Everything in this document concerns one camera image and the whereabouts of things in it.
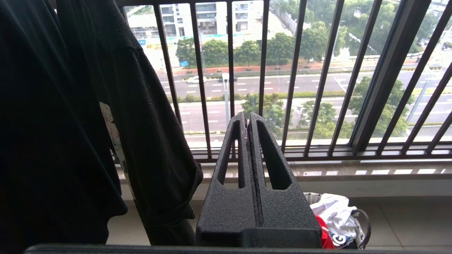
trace tiled floor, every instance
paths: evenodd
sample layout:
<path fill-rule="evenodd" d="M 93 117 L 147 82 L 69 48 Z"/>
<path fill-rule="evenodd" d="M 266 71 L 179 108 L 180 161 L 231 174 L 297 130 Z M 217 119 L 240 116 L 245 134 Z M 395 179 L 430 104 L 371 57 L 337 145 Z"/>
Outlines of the tiled floor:
<path fill-rule="evenodd" d="M 191 204 L 198 216 L 202 201 Z M 107 244 L 148 245 L 133 201 L 127 205 L 128 214 L 110 220 Z M 350 205 L 370 217 L 372 236 L 366 249 L 452 252 L 452 197 L 351 198 Z"/>
<path fill-rule="evenodd" d="M 367 249 L 452 251 L 452 198 L 352 198 L 371 219 Z"/>

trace basket handle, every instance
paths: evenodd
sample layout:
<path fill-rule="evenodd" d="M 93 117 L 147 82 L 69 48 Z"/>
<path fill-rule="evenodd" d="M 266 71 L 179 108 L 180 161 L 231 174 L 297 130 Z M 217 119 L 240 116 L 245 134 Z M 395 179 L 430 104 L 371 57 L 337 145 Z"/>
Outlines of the basket handle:
<path fill-rule="evenodd" d="M 361 210 L 361 209 L 355 209 L 355 210 L 353 210 L 353 211 L 352 211 L 352 214 L 355 214 L 355 213 L 357 213 L 357 212 L 363 214 L 364 217 L 365 217 L 366 220 L 367 220 L 367 232 L 366 232 L 366 236 L 364 237 L 364 239 L 363 239 L 363 241 L 361 242 L 361 244 L 358 246 L 359 249 L 365 249 L 367 243 L 368 243 L 369 240 L 370 240 L 370 235 L 371 235 L 371 232 L 372 232 L 371 225 L 370 225 L 370 219 L 369 219 L 369 216 L 366 214 L 366 212 L 363 211 L 363 210 Z"/>

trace railing bar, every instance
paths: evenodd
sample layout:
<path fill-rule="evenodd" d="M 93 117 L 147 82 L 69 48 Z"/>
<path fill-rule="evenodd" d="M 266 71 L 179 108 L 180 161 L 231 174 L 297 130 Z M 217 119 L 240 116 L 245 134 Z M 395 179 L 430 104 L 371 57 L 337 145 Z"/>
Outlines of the railing bar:
<path fill-rule="evenodd" d="M 452 112 L 449 113 L 449 116 L 446 118 L 443 125 L 441 125 L 441 127 L 439 128 L 432 142 L 428 145 L 427 149 L 425 149 L 426 154 L 432 153 L 433 149 L 436 147 L 436 145 L 439 143 L 443 135 L 446 133 L 451 123 L 452 123 Z"/>
<path fill-rule="evenodd" d="M 229 101 L 231 118 L 235 116 L 235 99 L 234 99 L 234 41 L 233 41 L 233 27 L 232 27 L 232 2 L 227 2 L 227 46 L 229 55 Z M 232 142 L 232 157 L 235 158 L 235 141 Z"/>
<path fill-rule="evenodd" d="M 446 25 L 449 22 L 449 19 L 451 17 L 451 14 L 452 14 L 452 1 L 449 1 L 446 8 L 444 9 L 443 14 L 441 15 L 438 25 L 436 26 L 436 28 L 428 42 L 427 47 L 425 48 L 424 52 L 422 53 L 422 57 L 419 60 L 419 63 L 416 66 L 413 76 L 411 77 L 411 80 L 405 89 L 402 99 L 400 100 L 400 103 L 394 112 L 394 116 L 392 117 L 392 119 L 388 125 L 388 128 L 386 129 L 385 135 L 383 136 L 383 139 L 381 140 L 380 145 L 377 149 L 377 155 L 380 155 L 383 152 L 384 147 L 388 143 L 389 137 L 391 136 L 392 132 L 394 131 L 394 128 L 396 127 L 396 124 L 399 121 L 399 118 L 405 109 L 405 105 L 408 103 L 408 100 L 410 99 L 411 94 L 413 93 L 413 90 L 416 87 L 416 84 L 418 83 L 419 78 L 421 77 L 422 72 L 424 71 L 424 68 L 426 67 L 428 60 L 430 59 L 433 51 L 435 50 L 436 44 L 438 43 L 439 39 L 441 38 L 443 30 L 446 28 Z"/>
<path fill-rule="evenodd" d="M 424 110 L 422 111 L 422 114 L 420 115 L 418 121 L 416 122 L 416 124 L 413 127 L 413 130 L 411 131 L 405 144 L 403 145 L 402 149 L 400 150 L 401 154 L 404 155 L 408 151 L 408 148 L 413 143 L 414 138 L 416 137 L 416 135 L 418 134 L 422 125 L 424 124 L 425 120 L 427 119 L 428 115 L 430 114 L 430 111 L 432 111 L 433 107 L 435 106 L 436 101 L 441 96 L 441 93 L 443 92 L 444 88 L 446 88 L 446 85 L 449 82 L 451 75 L 452 75 L 452 63 L 449 65 L 446 72 L 444 73 L 444 76 L 441 79 L 441 81 L 439 82 L 435 91 L 433 92 L 432 97 L 430 98 L 430 100 L 428 100 L 427 105 L 425 106 Z"/>
<path fill-rule="evenodd" d="M 199 92 L 201 94 L 202 118 L 204 120 L 204 131 L 206 133 L 207 157 L 212 158 L 212 149 L 210 147 L 209 121 L 207 119 L 206 94 L 204 91 L 204 74 L 201 66 L 201 45 L 199 42 L 198 19 L 196 17 L 196 3 L 190 3 L 190 13 L 192 16 L 193 38 L 195 42 L 196 67 L 198 68 Z"/>
<path fill-rule="evenodd" d="M 308 156 L 309 148 L 311 146 L 312 136 L 314 135 L 315 122 L 320 110 L 320 103 L 322 100 L 323 90 L 325 88 L 326 76 L 328 75 L 328 69 L 330 68 L 331 57 L 333 55 L 334 42 L 336 41 L 336 34 L 339 29 L 340 16 L 342 8 L 344 6 L 344 0 L 337 0 L 336 9 L 334 10 L 333 25 L 331 26 L 330 38 L 328 40 L 328 48 L 326 50 L 325 61 L 322 67 L 322 73 L 320 75 L 319 88 L 317 89 L 317 97 L 315 98 L 315 105 L 311 124 L 309 126 L 308 138 L 306 140 L 304 156 Z"/>
<path fill-rule="evenodd" d="M 331 145 L 330 148 L 328 149 L 328 156 L 333 155 L 333 151 L 336 147 L 336 142 L 337 139 L 339 138 L 340 130 L 344 122 L 345 115 L 347 114 L 348 104 L 350 103 L 350 99 L 352 97 L 352 93 L 356 85 L 356 80 L 358 79 L 358 74 L 359 71 L 361 70 L 361 65 L 363 63 L 364 55 L 366 54 L 370 36 L 372 35 L 373 27 L 378 16 L 378 11 L 380 10 L 381 2 L 382 0 L 375 0 L 373 2 L 373 6 L 366 25 L 366 30 L 364 31 L 363 34 L 363 40 L 361 42 L 361 46 L 358 51 L 358 56 L 356 57 L 355 66 L 352 71 L 352 76 L 350 77 L 350 81 L 348 82 L 347 92 L 345 93 L 345 98 L 344 101 L 342 102 L 342 108 L 339 113 L 336 129 L 334 130 L 333 139 L 331 140 Z"/>
<path fill-rule="evenodd" d="M 264 12 L 262 15 L 262 47 L 260 57 L 260 79 L 259 79 L 259 110 L 258 114 L 262 116 L 264 108 L 264 82 L 265 82 L 265 61 L 267 58 L 267 34 L 268 34 L 268 12 L 270 10 L 270 0 L 264 0 Z"/>
<path fill-rule="evenodd" d="M 176 114 L 176 118 L 179 121 L 180 126 L 182 127 L 182 129 L 184 129 L 182 125 L 182 119 L 180 117 L 179 103 L 177 102 L 177 94 L 174 85 L 173 71 L 171 69 L 170 55 L 168 53 L 168 45 L 166 43 L 165 29 L 163 27 L 162 15 L 160 13 L 160 8 L 158 5 L 154 5 L 154 13 L 155 19 L 157 21 L 157 29 L 159 30 L 160 43 L 162 45 L 163 59 L 165 61 L 166 74 L 168 75 L 168 83 L 170 88 L 169 90 L 171 92 L 171 98 L 173 100 L 174 113 Z"/>
<path fill-rule="evenodd" d="M 301 44 L 301 35 L 303 33 L 303 22 L 305 20 L 306 2 L 307 2 L 307 0 L 301 0 L 299 10 L 298 10 L 298 20 L 299 21 L 297 24 L 297 33 L 295 35 L 295 51 L 293 54 L 292 70 L 290 72 L 289 92 L 287 94 L 286 118 L 284 121 L 284 130 L 282 132 L 282 143 L 281 143 L 282 152 L 284 152 L 284 149 L 286 148 L 287 132 L 289 130 L 289 124 L 290 124 L 290 113 L 291 113 L 291 109 L 292 109 L 293 90 L 295 88 L 295 79 L 297 78 L 298 57 L 300 55 L 299 52 L 300 52 L 300 44 Z"/>

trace white car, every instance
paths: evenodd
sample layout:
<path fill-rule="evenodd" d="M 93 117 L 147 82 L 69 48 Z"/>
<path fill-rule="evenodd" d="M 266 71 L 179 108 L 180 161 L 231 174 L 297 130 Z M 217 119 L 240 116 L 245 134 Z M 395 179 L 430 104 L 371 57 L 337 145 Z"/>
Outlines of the white car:
<path fill-rule="evenodd" d="M 199 83 L 199 76 L 196 75 L 196 76 L 193 76 L 193 77 L 191 77 L 191 78 L 188 78 L 188 79 L 187 79 L 187 82 L 188 82 L 189 84 Z"/>

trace floor tile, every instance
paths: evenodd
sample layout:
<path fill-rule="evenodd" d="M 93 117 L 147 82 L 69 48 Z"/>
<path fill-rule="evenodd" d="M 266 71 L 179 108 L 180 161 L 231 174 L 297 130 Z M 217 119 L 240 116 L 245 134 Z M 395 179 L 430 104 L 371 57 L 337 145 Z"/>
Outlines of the floor tile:
<path fill-rule="evenodd" d="M 108 221 L 108 245 L 150 245 L 133 201 L 126 201 L 128 212 Z"/>
<path fill-rule="evenodd" d="M 360 205 L 359 209 L 364 210 L 369 215 L 372 234 L 367 246 L 401 246 L 394 231 L 391 229 L 383 212 L 377 205 Z M 359 222 L 363 227 L 363 231 L 367 230 L 367 222 L 363 217 L 359 217 Z"/>
<path fill-rule="evenodd" d="M 430 250 L 452 252 L 452 246 L 403 246 L 405 250 Z"/>
<path fill-rule="evenodd" d="M 402 246 L 369 246 L 365 250 L 403 250 Z"/>
<path fill-rule="evenodd" d="M 382 204 L 381 209 L 403 246 L 450 243 L 450 203 Z"/>

